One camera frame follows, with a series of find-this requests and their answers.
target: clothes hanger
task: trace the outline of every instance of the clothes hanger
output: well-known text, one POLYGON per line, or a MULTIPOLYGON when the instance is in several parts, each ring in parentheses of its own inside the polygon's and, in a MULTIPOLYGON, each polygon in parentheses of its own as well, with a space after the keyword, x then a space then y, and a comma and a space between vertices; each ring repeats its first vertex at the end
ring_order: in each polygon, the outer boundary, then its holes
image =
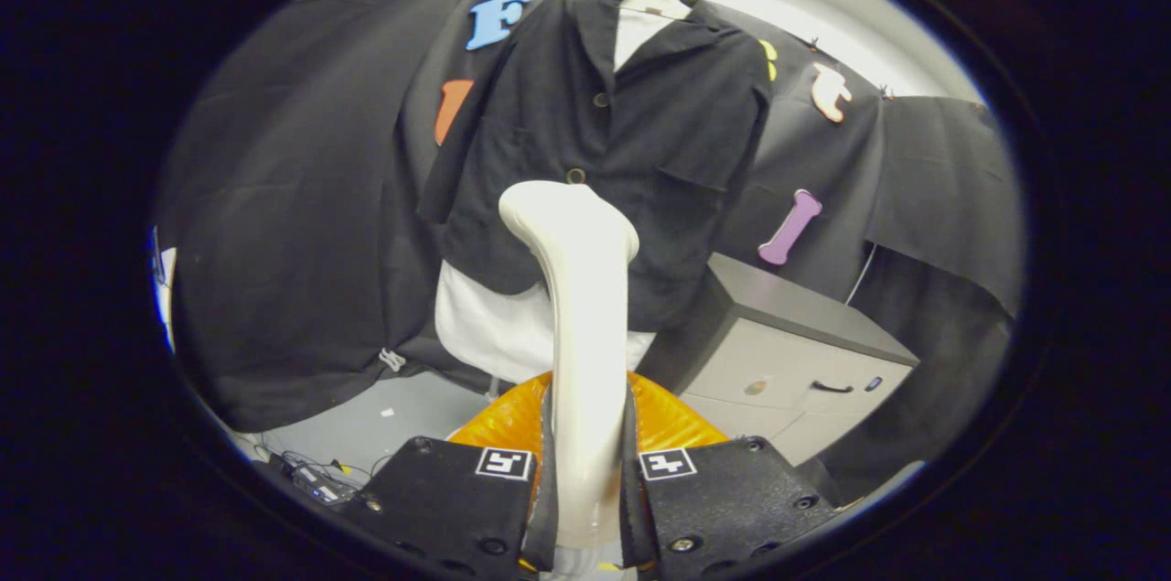
POLYGON ((621 9, 641 11, 644 14, 662 15, 674 21, 682 21, 691 14, 690 6, 680 0, 623 0, 618 6, 621 9))

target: purple foam bone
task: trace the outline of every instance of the purple foam bone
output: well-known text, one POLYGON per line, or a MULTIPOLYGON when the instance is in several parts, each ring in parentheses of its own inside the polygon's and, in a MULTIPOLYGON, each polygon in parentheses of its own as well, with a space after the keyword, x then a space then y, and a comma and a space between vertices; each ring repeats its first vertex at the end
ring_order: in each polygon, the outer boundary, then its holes
POLYGON ((796 190, 793 193, 793 210, 785 217, 781 227, 773 234, 773 239, 756 248, 761 259, 782 266, 789 260, 789 250, 796 242, 797 237, 804 231, 809 219, 821 213, 821 201, 809 194, 808 190, 796 190))

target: cabinet drawer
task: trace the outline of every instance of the cabinet drawer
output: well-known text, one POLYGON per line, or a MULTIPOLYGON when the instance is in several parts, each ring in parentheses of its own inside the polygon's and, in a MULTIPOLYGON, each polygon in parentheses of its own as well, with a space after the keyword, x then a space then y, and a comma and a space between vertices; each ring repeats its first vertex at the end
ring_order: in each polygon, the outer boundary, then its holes
POLYGON ((910 370, 903 364, 739 319, 686 392, 780 410, 869 412, 910 370), (875 377, 882 381, 867 391, 875 377), (814 382, 852 390, 838 394, 813 389, 814 382))
POLYGON ((795 466, 841 439, 864 417, 861 413, 806 412, 769 442, 795 466))
POLYGON ((789 426, 801 412, 774 410, 771 408, 751 408, 724 401, 713 401, 700 396, 684 394, 679 399, 699 416, 707 419, 730 439, 741 435, 759 436, 768 439, 789 426))

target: white undershirt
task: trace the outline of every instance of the white undershirt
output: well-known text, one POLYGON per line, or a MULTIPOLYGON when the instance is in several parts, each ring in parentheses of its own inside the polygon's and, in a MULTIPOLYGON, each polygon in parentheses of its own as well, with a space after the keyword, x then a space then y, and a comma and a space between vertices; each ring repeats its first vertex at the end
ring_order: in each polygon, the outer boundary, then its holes
MULTIPOLYGON (((615 71, 669 23, 662 15, 619 9, 615 71)), ((444 261, 436 293, 436 333, 456 358, 513 384, 553 369, 553 302, 543 282, 518 295, 502 295, 444 261)), ((628 369, 635 370, 655 334, 626 333, 628 369)))

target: drawer handle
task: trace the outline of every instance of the drawer handle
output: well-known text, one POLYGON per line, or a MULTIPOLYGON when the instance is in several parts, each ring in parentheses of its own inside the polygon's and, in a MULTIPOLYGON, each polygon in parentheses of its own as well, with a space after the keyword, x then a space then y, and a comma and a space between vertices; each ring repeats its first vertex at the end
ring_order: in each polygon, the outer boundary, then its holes
POLYGON ((813 381, 813 388, 821 391, 833 391, 834 394, 849 394, 850 391, 854 390, 852 387, 847 387, 845 389, 834 389, 833 387, 826 387, 824 384, 817 382, 816 380, 813 381))

